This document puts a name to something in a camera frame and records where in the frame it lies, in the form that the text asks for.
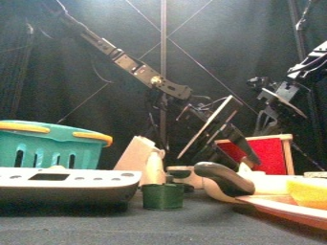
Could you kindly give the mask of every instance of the basket handle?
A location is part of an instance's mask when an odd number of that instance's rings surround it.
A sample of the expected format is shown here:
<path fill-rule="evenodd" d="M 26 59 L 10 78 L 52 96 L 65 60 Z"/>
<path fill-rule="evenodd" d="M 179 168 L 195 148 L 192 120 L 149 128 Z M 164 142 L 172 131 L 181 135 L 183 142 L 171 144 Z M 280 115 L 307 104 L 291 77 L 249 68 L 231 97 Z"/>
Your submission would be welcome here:
<path fill-rule="evenodd" d="M 49 128 L 46 127 L 14 123 L 14 122 L 0 122 L 0 129 L 29 131 L 29 132 L 37 132 L 37 133 L 44 133 L 44 134 L 49 132 Z"/>
<path fill-rule="evenodd" d="M 87 139 L 95 139 L 95 140 L 105 141 L 107 142 L 105 147 L 111 146 L 111 144 L 112 144 L 112 137 L 105 135 L 105 134 L 73 132 L 73 136 L 76 136 L 77 138 L 87 138 Z"/>

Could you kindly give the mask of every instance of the metal pole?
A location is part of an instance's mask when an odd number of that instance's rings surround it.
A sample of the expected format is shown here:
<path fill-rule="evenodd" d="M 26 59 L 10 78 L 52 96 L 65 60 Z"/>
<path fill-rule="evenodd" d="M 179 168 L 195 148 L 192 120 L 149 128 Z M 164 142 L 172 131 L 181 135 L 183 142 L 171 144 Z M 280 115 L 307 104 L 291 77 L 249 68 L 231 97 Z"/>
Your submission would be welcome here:
<path fill-rule="evenodd" d="M 161 75 L 165 78 L 165 54 L 167 54 L 167 2 L 161 0 Z M 163 140 L 164 147 L 167 147 L 167 134 L 165 134 L 165 106 L 167 106 L 167 97 L 163 94 L 161 97 L 161 109 L 160 109 L 160 137 Z"/>

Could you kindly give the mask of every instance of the table surface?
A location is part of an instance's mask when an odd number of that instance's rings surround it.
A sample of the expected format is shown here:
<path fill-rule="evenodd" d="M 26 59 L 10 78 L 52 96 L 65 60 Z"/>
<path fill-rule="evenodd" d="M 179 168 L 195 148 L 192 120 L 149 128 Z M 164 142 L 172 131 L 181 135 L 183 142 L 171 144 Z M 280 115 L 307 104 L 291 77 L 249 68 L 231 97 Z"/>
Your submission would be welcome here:
<path fill-rule="evenodd" d="M 1 207 L 0 244 L 325 244 L 327 232 L 203 190 L 183 208 L 143 209 L 140 190 L 124 212 L 104 207 Z"/>

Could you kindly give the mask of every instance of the teal basket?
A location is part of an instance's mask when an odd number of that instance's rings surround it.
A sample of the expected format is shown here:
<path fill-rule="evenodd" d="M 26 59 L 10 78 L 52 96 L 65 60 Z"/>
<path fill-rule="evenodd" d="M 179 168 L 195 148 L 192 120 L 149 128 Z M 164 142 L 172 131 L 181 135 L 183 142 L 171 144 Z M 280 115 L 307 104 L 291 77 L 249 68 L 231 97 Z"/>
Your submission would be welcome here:
<path fill-rule="evenodd" d="M 0 167 L 96 169 L 105 134 L 58 124 L 0 121 Z"/>

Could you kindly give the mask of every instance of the black backdrop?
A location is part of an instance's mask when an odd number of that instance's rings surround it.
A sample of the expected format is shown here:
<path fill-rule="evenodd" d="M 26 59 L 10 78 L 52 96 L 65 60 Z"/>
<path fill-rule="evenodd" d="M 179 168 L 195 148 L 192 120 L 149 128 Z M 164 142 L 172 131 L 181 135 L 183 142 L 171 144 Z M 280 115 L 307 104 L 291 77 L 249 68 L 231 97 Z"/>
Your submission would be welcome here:
<path fill-rule="evenodd" d="M 263 108 L 247 80 L 253 77 L 287 80 L 288 68 L 300 62 L 291 2 L 296 2 L 301 14 L 307 1 L 167 1 L 167 78 L 187 84 L 196 95 L 212 100 L 233 95 L 244 106 L 232 122 L 245 136 L 252 135 L 256 115 Z M 61 3 L 93 33 L 160 71 L 161 1 L 61 0 Z M 8 64 L 13 54 L 21 52 L 16 49 L 21 44 L 12 40 L 28 39 L 16 23 L 28 23 L 34 36 L 28 63 L 24 67 L 18 64 L 24 69 L 24 76 L 16 79 L 22 78 L 21 88 L 9 87 L 14 82 L 4 80 L 8 72 L 1 71 L 2 95 L 12 93 L 14 103 L 18 101 L 14 109 L 5 103 L 9 99 L 2 100 L 6 110 L 2 109 L 1 119 L 60 122 L 111 135 L 113 145 L 104 149 L 100 168 L 113 168 L 132 137 L 153 136 L 148 112 L 153 113 L 156 123 L 159 112 L 148 109 L 148 88 L 79 45 L 60 23 L 41 11 L 40 1 L 2 1 L 0 10 L 4 13 L 0 19 L 2 63 Z M 325 40 L 325 10 L 325 1 L 312 1 L 301 31 L 307 53 Z M 319 96 L 324 98 L 325 85 L 319 86 Z M 185 143 L 185 126 L 175 123 L 175 113 L 169 107 L 167 110 L 167 138 L 173 154 Z M 291 133 L 297 145 L 325 166 L 324 156 L 316 154 L 320 145 L 315 144 L 311 125 L 311 121 L 296 125 L 296 132 Z M 293 158 L 297 173 L 316 170 L 297 152 Z"/>

